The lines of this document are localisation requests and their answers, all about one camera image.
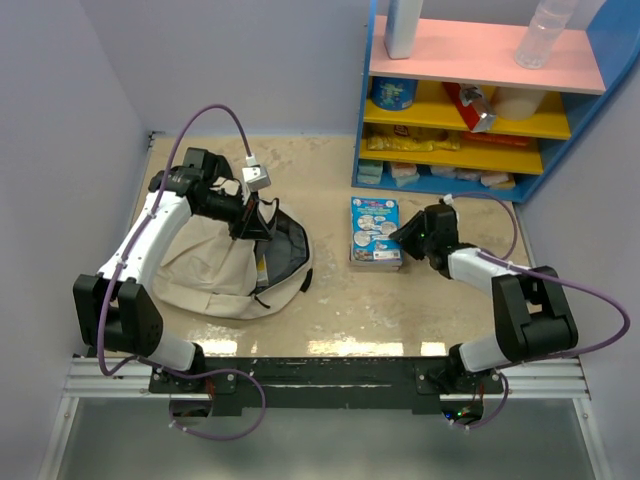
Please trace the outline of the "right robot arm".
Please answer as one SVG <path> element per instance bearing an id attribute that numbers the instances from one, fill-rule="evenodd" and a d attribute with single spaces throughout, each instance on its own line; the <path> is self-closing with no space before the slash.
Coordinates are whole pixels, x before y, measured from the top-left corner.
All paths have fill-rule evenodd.
<path id="1" fill-rule="evenodd" d="M 577 345 L 578 329 L 556 271 L 503 266 L 479 247 L 460 241 L 453 207 L 443 202 L 428 206 L 390 238 L 412 258 L 428 260 L 441 276 L 468 284 L 492 300 L 494 332 L 451 347 L 443 366 L 426 374 L 441 392 L 469 392 L 497 367 Z"/>

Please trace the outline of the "beige student backpack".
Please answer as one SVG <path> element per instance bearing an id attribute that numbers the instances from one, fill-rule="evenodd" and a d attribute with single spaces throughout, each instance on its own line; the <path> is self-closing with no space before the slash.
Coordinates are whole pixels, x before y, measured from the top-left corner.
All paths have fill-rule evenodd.
<path id="1" fill-rule="evenodd" d="M 185 197 L 192 215 L 180 228 L 160 262 L 153 292 L 174 307 L 215 318 L 253 320 L 282 310 L 308 290 L 312 276 L 312 244 L 288 208 L 260 197 L 260 212 L 272 228 L 269 241 L 234 240 L 230 224 L 194 214 L 194 190 L 201 183 L 235 194 L 244 203 L 258 195 L 234 177 L 221 155 L 189 148 L 181 165 L 167 175 L 166 190 Z M 256 285 L 256 264 L 266 256 L 269 285 Z"/>

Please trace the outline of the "yellow picture book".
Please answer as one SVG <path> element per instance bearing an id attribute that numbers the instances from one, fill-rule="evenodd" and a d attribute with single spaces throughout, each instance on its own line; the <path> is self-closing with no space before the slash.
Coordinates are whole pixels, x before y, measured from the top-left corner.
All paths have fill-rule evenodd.
<path id="1" fill-rule="evenodd" d="M 260 288 L 267 287 L 269 285 L 269 274 L 265 255 L 262 255 L 256 264 L 256 274 L 256 285 Z"/>

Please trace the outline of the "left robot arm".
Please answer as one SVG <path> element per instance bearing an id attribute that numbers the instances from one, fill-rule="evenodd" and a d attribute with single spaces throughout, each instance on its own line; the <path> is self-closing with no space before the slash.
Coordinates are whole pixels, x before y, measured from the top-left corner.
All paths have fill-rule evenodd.
<path id="1" fill-rule="evenodd" d="M 194 216 L 225 223 L 233 240 L 272 239 L 275 220 L 261 212 L 258 194 L 271 183 L 267 169 L 253 155 L 246 162 L 235 178 L 224 156 L 188 148 L 182 164 L 168 164 L 150 180 L 143 209 L 113 256 L 75 280 L 81 337 L 104 375 L 117 373 L 104 357 L 116 351 L 167 371 L 185 392 L 205 385 L 202 348 L 165 327 L 150 290 L 174 237 Z"/>

